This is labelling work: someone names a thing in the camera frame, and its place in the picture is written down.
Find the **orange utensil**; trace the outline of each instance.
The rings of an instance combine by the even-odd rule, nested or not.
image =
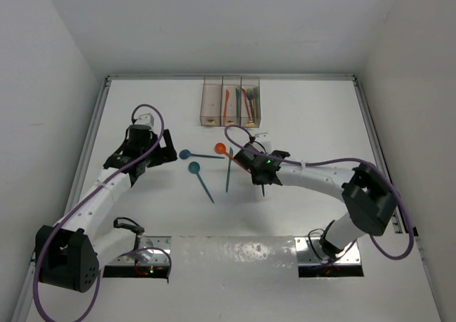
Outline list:
[[[223,110],[223,125],[227,124],[227,108],[228,108],[228,100],[229,100],[229,90],[225,92],[225,108]]]
[[[215,145],[215,152],[216,153],[219,153],[221,155],[225,155],[229,158],[231,158],[233,160],[233,162],[235,162],[236,164],[238,164],[240,167],[242,167],[238,162],[237,160],[234,159],[233,156],[231,156],[228,152],[227,152],[227,147],[225,146],[225,144],[223,142],[218,142],[216,145]]]
[[[249,122],[251,122],[251,121],[253,121],[252,112],[250,112],[249,99],[247,98],[247,91],[243,88],[242,92],[244,93],[245,108],[247,109],[247,115],[249,116]]]

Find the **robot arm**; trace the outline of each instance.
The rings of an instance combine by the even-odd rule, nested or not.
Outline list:
[[[364,234],[383,235],[397,202],[381,178],[364,165],[352,170],[333,167],[306,167],[272,160],[249,152],[269,153],[267,134],[255,138],[240,150],[234,159],[252,175],[254,185],[289,185],[303,187],[332,196],[342,201],[348,212],[333,220],[320,238],[321,251],[326,258],[336,255]],[[270,155],[279,159],[296,160],[284,151],[275,150]]]
[[[83,205],[58,231],[44,255],[39,280],[43,283],[85,292],[95,282],[96,274],[117,256],[136,249],[137,235],[142,227],[118,223],[107,234],[95,238],[102,221],[108,216],[117,199],[130,189],[146,167],[161,165],[177,159],[169,130],[163,138],[165,147],[159,145],[141,162],[121,172],[111,181],[104,181],[124,165],[144,155],[156,142],[157,135],[152,130],[151,114],[141,115],[135,124],[128,127],[122,145],[106,160],[100,176],[88,191],[99,186],[103,188]],[[36,234],[36,257],[54,227],[42,226]]]

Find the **blue spoon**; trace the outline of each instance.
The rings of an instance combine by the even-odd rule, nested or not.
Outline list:
[[[191,153],[189,150],[187,149],[183,149],[181,152],[179,152],[179,158],[181,160],[186,160],[188,157],[201,157],[201,158],[217,158],[218,160],[223,160],[224,157],[220,157],[220,156],[210,156],[210,155],[198,155],[196,153]]]
[[[201,183],[202,188],[206,192],[207,196],[209,196],[209,198],[211,199],[212,203],[215,204],[214,200],[212,199],[211,194],[209,193],[209,190],[207,189],[206,185],[202,181],[202,178],[200,176],[200,169],[201,169],[201,167],[200,167],[200,164],[198,162],[191,162],[188,165],[188,171],[190,171],[192,174],[195,174],[198,177],[199,183]]]

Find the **transparent bin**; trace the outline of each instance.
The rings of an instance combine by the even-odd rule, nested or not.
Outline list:
[[[241,122],[241,77],[224,76],[222,83],[222,102],[220,119],[222,126],[240,124]]]
[[[222,104],[223,77],[210,76],[204,78],[202,89],[201,126],[220,126],[220,109]]]
[[[246,128],[258,128],[260,122],[261,102],[259,94],[259,78],[242,76],[240,125]]]

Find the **white table surface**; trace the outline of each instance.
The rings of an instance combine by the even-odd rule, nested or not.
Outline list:
[[[226,142],[223,129],[200,126],[201,93],[202,80],[114,80],[83,192],[122,142],[140,103],[160,110],[177,152],[212,153],[217,142]],[[270,133],[274,149],[308,161],[346,156],[373,161],[351,81],[262,79],[261,117],[261,127],[252,132]],[[232,134],[247,141],[243,133]],[[190,160],[178,160],[149,169],[105,223],[107,229],[115,217],[128,216],[149,235],[173,236],[170,284],[103,279],[87,321],[439,321],[416,248],[406,260],[390,261],[363,237],[365,277],[299,279],[290,236],[326,226],[346,211],[344,205],[292,187],[267,187],[263,198],[236,165],[226,194],[227,161],[197,161],[215,204],[187,171]],[[380,242],[398,254],[407,237],[389,228]],[[78,294],[41,284],[40,292],[51,316],[72,321],[92,290]],[[27,321],[40,321],[34,306]]]

